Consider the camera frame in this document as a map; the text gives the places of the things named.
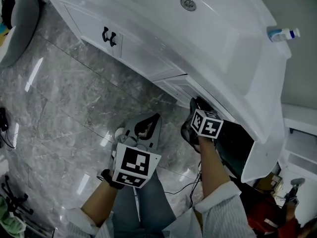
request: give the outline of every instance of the gray marble floor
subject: gray marble floor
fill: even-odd
[[[8,110],[8,137],[16,149],[0,149],[15,188],[29,195],[33,218],[63,236],[65,211],[81,207],[108,166],[115,130],[131,117],[158,112],[163,118],[157,168],[165,191],[196,178],[200,156],[182,139],[188,110],[130,68],[97,48],[82,45],[47,4],[21,58],[0,69],[0,106]],[[89,176],[78,191],[83,176]],[[177,216],[185,195],[167,194]],[[199,200],[201,187],[194,195]]]

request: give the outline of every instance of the plastic bottle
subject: plastic bottle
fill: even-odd
[[[267,35],[272,42],[291,40],[294,39],[295,36],[301,37],[298,28],[295,28],[294,30],[289,30],[289,28],[275,29],[268,31]]]

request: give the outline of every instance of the gray pants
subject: gray pants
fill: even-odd
[[[115,238],[161,238],[162,230],[176,220],[167,201],[158,174],[137,189],[140,206],[140,221],[133,187],[125,186],[118,192],[113,206]]]

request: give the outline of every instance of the sink drain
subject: sink drain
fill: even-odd
[[[183,6],[183,8],[188,11],[196,10],[196,4],[193,0],[181,0],[180,3]]]

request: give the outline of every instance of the cabinet door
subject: cabinet door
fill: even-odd
[[[111,37],[109,20],[85,11],[84,9],[75,8],[69,5],[65,5],[65,7],[81,32],[81,38],[106,53],[113,55],[110,42],[104,42],[103,39],[103,35],[105,38]]]
[[[235,122],[235,118],[201,85],[188,75],[154,81],[158,87],[178,100],[178,104],[189,108],[190,100],[198,96],[206,100],[224,120]]]
[[[137,73],[151,81],[184,74],[154,55],[141,40],[131,35],[127,36],[120,31],[120,28],[117,29],[118,46],[114,56]]]

